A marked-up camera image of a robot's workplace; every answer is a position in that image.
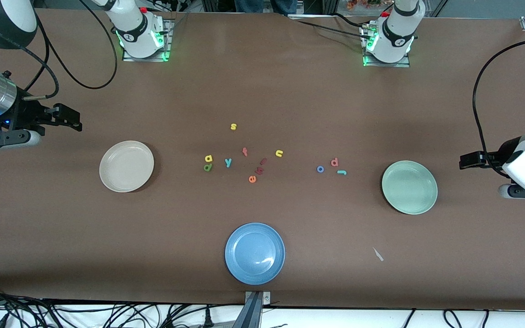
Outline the beige round plate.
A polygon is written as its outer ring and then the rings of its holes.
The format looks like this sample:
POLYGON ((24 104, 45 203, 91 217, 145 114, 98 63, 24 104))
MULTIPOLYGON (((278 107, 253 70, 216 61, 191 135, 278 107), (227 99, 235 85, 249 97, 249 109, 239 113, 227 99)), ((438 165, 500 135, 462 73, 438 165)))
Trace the beige round plate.
POLYGON ((117 193, 141 188, 154 172, 154 154, 139 141, 123 141, 113 145, 99 164, 102 184, 117 193))

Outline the green round plate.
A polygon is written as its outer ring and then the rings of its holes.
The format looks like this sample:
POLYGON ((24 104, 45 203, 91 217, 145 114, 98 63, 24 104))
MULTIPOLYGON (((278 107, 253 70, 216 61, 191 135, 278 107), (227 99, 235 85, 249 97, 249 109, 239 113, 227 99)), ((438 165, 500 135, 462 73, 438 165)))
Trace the green round plate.
POLYGON ((433 174, 422 164, 409 160, 394 162, 386 168, 381 189, 387 203, 407 215, 429 211, 439 193, 433 174))

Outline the brown table cover sheet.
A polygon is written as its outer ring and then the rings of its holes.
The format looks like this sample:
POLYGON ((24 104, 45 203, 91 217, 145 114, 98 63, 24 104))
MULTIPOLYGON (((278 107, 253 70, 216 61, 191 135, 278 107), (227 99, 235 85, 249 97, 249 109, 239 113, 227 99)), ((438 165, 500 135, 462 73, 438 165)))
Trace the brown table cover sheet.
POLYGON ((489 169, 458 167, 480 148, 477 74, 525 40, 517 20, 426 19, 409 68, 364 67, 351 36, 274 14, 194 13, 174 32, 169 62, 121 62, 98 91, 50 62, 51 103, 79 111, 83 130, 48 127, 40 145, 0 151, 0 291, 242 303, 252 287, 228 272, 225 244, 262 222, 286 246, 261 286, 281 307, 525 309, 525 200, 503 199, 489 169), (99 164, 129 140, 154 170, 117 193, 99 164), (382 193, 402 160, 435 177, 424 214, 382 193))

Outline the blue round plate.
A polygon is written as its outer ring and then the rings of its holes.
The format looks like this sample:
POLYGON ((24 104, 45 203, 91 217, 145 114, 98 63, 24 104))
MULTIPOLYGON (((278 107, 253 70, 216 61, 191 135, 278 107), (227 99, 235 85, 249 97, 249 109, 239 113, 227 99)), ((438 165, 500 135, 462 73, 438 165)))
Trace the blue round plate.
POLYGON ((252 222, 231 233, 224 256, 226 267, 236 280, 247 285, 264 285, 283 269, 286 248, 273 227, 252 222))

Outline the person in blue jeans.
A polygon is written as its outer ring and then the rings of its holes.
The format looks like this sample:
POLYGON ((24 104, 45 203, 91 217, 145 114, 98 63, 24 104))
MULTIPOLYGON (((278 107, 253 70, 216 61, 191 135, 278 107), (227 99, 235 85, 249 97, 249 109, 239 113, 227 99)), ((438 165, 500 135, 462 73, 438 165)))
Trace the person in blue jeans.
MULTIPOLYGON (((266 0, 234 0, 236 12, 263 13, 266 0)), ((268 0, 274 13, 283 16, 296 14, 298 0, 268 0)))

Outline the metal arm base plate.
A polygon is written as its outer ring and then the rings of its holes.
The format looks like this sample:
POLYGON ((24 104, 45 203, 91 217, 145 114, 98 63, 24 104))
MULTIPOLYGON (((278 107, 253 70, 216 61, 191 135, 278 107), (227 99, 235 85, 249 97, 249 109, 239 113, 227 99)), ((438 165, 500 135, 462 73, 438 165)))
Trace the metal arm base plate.
POLYGON ((175 20, 146 13, 144 30, 117 31, 125 62, 168 62, 175 20))
POLYGON ((413 39, 407 45, 395 47, 386 46, 387 39, 379 35, 379 27, 376 21, 363 23, 359 27, 360 35, 363 37, 363 65, 376 67, 408 68, 410 60, 408 52, 413 39))

